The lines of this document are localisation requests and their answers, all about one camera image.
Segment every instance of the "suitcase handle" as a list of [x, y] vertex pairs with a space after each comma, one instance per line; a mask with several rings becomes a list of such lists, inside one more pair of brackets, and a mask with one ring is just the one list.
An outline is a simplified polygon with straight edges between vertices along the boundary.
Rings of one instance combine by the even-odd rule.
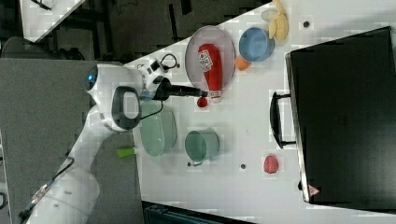
[[283, 137], [282, 137], [282, 124], [280, 121], [279, 104], [277, 103], [277, 101], [289, 97], [290, 94], [279, 95], [276, 92], [274, 92], [270, 107], [271, 129], [273, 131], [273, 135], [277, 144], [282, 149], [283, 146], [296, 144], [295, 141], [290, 141], [290, 142], [283, 141]]

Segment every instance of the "yellow banana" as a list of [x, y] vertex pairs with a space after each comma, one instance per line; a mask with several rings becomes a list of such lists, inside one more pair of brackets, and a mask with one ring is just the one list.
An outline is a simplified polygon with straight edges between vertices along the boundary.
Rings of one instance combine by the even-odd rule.
[[274, 3], [275, 3], [275, 6], [276, 6], [276, 9], [280, 12], [280, 14], [285, 14], [286, 13], [285, 8], [283, 8], [283, 5], [282, 5], [282, 3], [279, 0], [274, 0]]
[[285, 14], [281, 14], [276, 18], [276, 40], [283, 42], [289, 32], [288, 20]]
[[270, 22], [270, 27], [269, 27], [269, 37], [270, 37], [270, 39], [274, 38], [274, 36], [276, 34], [276, 26], [277, 26], [276, 18], [277, 18], [277, 15], [274, 16], [272, 18], [271, 22]]

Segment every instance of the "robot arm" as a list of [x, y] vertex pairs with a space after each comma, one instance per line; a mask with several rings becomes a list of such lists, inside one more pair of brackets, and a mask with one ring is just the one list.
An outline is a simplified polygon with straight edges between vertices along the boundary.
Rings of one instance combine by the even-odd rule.
[[29, 224], [84, 224], [99, 196], [91, 164], [102, 143], [126, 132], [141, 118], [141, 100], [175, 96], [207, 96], [206, 91], [174, 86], [158, 60], [140, 69], [98, 64], [88, 74], [87, 92], [96, 102], [58, 174], [44, 185], [20, 213]]

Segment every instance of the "ketchup bottle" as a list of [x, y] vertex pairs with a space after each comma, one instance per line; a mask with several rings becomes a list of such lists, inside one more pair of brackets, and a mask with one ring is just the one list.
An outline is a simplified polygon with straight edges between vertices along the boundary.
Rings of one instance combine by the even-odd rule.
[[203, 44], [198, 49], [199, 62], [205, 75], [209, 96], [213, 103], [218, 103], [222, 89], [221, 57], [213, 44]]

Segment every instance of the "table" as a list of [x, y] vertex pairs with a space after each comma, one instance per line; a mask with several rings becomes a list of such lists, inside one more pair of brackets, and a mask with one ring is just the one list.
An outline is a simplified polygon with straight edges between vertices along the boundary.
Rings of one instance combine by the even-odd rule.
[[23, 37], [36, 42], [70, 15], [85, 0], [43, 0], [46, 10], [30, 0], [20, 0]]
[[[234, 73], [232, 85], [223, 93], [219, 105], [200, 111], [193, 98], [172, 98], [166, 105], [177, 120], [177, 144], [161, 159], [152, 159], [144, 150], [137, 156], [142, 200], [162, 203], [217, 216], [254, 223], [390, 223], [396, 217], [386, 214], [316, 206], [303, 202], [297, 189], [300, 180], [297, 150], [281, 150], [271, 135], [269, 106], [274, 91], [288, 92], [285, 55], [328, 40], [396, 24], [396, 2], [387, 0], [354, 3], [326, 0], [283, 0], [290, 33], [277, 44], [273, 55], [248, 70]], [[251, 26], [264, 27], [261, 13], [274, 4], [258, 7], [220, 24], [229, 33], [238, 50], [240, 35]], [[304, 21], [310, 21], [308, 28]], [[189, 39], [125, 64], [137, 67], [149, 58], [161, 58], [172, 52], [181, 67], [172, 71], [172, 82], [188, 83], [183, 63]], [[290, 101], [281, 102], [285, 140], [294, 139]], [[200, 167], [188, 167], [189, 158], [183, 140], [188, 131], [212, 127], [220, 138], [220, 155]], [[134, 140], [142, 147], [140, 132]], [[269, 154], [279, 158], [280, 171], [267, 175], [262, 161]]]

